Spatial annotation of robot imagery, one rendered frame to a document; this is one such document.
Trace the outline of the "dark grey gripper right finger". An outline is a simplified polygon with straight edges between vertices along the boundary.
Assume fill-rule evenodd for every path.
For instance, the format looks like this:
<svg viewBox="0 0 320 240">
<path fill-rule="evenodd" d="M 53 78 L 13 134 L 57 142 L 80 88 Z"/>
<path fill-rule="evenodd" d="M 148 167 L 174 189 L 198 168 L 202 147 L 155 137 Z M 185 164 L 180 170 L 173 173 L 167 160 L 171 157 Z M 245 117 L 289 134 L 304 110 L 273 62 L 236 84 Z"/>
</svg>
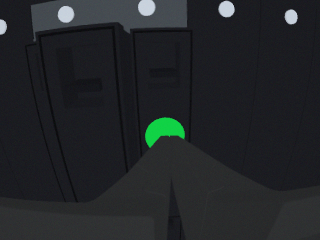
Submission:
<svg viewBox="0 0 320 240">
<path fill-rule="evenodd" d="M 320 233 L 320 185 L 272 190 L 180 136 L 169 138 L 186 240 L 297 240 Z"/>
</svg>

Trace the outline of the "black server rack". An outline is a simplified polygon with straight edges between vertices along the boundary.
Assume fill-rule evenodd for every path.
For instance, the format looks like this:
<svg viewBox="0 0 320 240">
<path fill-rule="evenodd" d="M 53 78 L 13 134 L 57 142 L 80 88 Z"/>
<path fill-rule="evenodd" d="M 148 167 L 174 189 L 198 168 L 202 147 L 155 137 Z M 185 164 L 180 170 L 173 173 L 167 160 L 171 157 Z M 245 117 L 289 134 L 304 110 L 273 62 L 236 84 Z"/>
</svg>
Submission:
<svg viewBox="0 0 320 240">
<path fill-rule="evenodd" d="M 0 197 L 93 201 L 171 135 L 319 186 L 320 0 L 0 0 Z"/>
</svg>

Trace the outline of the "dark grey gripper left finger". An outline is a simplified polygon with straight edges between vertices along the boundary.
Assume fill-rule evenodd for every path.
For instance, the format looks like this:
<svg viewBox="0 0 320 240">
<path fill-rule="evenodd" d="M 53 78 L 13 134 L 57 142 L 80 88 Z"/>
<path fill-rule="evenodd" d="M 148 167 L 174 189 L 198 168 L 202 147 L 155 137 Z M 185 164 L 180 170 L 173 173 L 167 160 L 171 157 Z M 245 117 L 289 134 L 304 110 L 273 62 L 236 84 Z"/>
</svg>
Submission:
<svg viewBox="0 0 320 240">
<path fill-rule="evenodd" d="M 0 240 L 167 240 L 172 145 L 160 136 L 90 202 L 0 197 Z"/>
</svg>

